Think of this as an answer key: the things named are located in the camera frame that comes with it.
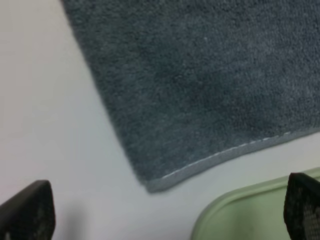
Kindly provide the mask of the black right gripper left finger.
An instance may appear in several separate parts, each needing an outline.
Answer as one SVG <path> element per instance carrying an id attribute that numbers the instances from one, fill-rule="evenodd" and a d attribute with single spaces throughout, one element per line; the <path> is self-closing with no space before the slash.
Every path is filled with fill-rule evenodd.
<path id="1" fill-rule="evenodd" d="M 51 183 L 36 180 L 0 205 L 2 240 L 50 240 L 55 231 Z"/>

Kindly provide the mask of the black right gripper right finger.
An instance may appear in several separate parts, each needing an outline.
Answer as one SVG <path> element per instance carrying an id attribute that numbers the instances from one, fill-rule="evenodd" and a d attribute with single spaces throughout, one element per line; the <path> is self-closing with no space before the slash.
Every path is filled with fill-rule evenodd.
<path id="1" fill-rule="evenodd" d="M 305 173 L 291 173 L 283 218 L 292 240 L 320 238 L 320 182 Z"/>

